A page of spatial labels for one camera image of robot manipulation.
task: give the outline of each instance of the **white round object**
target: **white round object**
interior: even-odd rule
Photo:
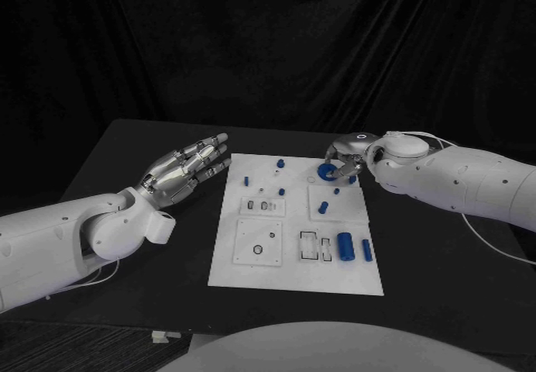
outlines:
[[[300,322],[249,329],[207,343],[158,372],[512,370],[432,339],[375,325]]]
[[[385,151],[396,157],[422,157],[429,150],[428,143],[415,136],[386,137]]]

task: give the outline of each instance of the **robotic hand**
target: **robotic hand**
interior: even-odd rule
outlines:
[[[176,220],[160,209],[229,167],[231,159],[210,166],[226,151],[226,138],[222,133],[171,151],[148,167],[138,185],[118,194],[0,218],[0,312],[63,291],[102,266],[118,264],[146,238],[167,243]]]
[[[536,232],[536,167],[452,143],[442,148],[439,142],[435,149],[412,134],[450,143],[422,132],[347,134],[330,145],[318,175],[326,180],[354,176],[366,165],[389,192]],[[344,163],[340,169],[334,158]]]

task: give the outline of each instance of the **white acrylic plate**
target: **white acrylic plate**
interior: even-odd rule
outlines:
[[[281,158],[285,160],[285,167],[280,169],[275,164]],[[323,181],[316,173],[318,165],[323,163],[321,159],[239,153],[233,153],[231,159],[209,285],[215,287],[383,295],[369,224],[354,221],[323,222],[310,219],[308,186],[313,184],[330,188],[337,187],[341,193],[363,198],[359,180],[353,184],[349,183],[347,178],[331,182]],[[341,165],[339,161],[333,163],[337,167]],[[244,183],[245,176],[249,178],[249,186],[245,186]],[[282,196],[278,195],[280,188],[285,189]],[[244,197],[284,198],[285,216],[241,215]],[[337,209],[340,209],[343,215],[352,215],[352,213],[366,215],[365,203],[360,205],[362,207],[356,204],[343,203]],[[233,263],[239,219],[281,221],[281,266]],[[331,262],[321,259],[316,262],[304,262],[300,259],[300,231],[314,230],[318,235],[320,250],[321,238],[330,239]],[[337,250],[337,234],[341,232],[352,234],[354,243],[356,259],[346,262],[340,260]],[[373,262],[365,261],[362,239],[370,241]]]
[[[281,221],[239,219],[235,264],[281,266]]]
[[[310,219],[323,222],[369,223],[363,191],[360,188],[339,188],[310,184]],[[321,202],[327,202],[326,213],[318,212]]]

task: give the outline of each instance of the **white board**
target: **white board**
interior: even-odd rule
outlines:
[[[232,154],[231,159],[209,286],[383,295],[359,180],[353,184],[347,178],[323,181],[316,173],[323,159],[238,153]],[[277,167],[278,159],[285,161],[282,168]],[[336,161],[334,165],[339,167],[341,162]],[[249,178],[249,186],[245,186],[245,177]],[[310,193],[310,185],[326,188],[317,190],[314,188]],[[284,195],[280,195],[281,188],[285,189]],[[340,194],[334,195],[340,198],[331,201],[327,213],[320,217],[326,220],[318,220],[316,217],[311,219],[310,203],[318,204],[320,198],[330,196],[333,188],[340,189]],[[245,215],[245,202],[252,198],[271,199],[272,201],[284,199],[284,215],[262,215],[261,213]],[[265,259],[258,258],[261,262],[256,263],[254,261],[251,264],[235,263],[236,253],[242,250],[244,254],[254,257],[252,260],[255,259],[251,252],[256,245],[255,241],[259,241],[251,236],[251,242],[236,243],[241,241],[236,237],[238,224],[245,219],[281,223],[281,232],[278,232],[281,235],[280,262],[275,263],[275,259],[268,260],[267,257]],[[300,232],[310,231],[316,231],[317,235],[318,260],[301,259],[300,248],[304,246],[304,242],[300,241]],[[340,260],[337,234],[341,232],[352,234],[354,244],[354,260],[352,261]],[[259,239],[267,239],[265,234],[267,231],[262,230]],[[362,239],[370,241],[375,258],[372,262],[365,261]],[[311,242],[305,242],[305,245],[307,249],[313,249]],[[331,255],[331,260],[324,260],[323,258],[329,255]],[[280,266],[269,266],[268,261]]]

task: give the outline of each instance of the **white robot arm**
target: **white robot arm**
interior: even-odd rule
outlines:
[[[210,162],[226,151],[226,134],[171,151],[140,184],[0,218],[0,312],[85,278],[130,256],[147,238],[166,244],[176,220],[160,209],[231,165]]]
[[[385,190],[536,232],[536,167],[467,147],[431,148],[411,134],[437,139],[418,132],[341,136],[327,150],[318,175],[354,176],[366,165]],[[340,169],[330,164],[334,157],[344,162]]]

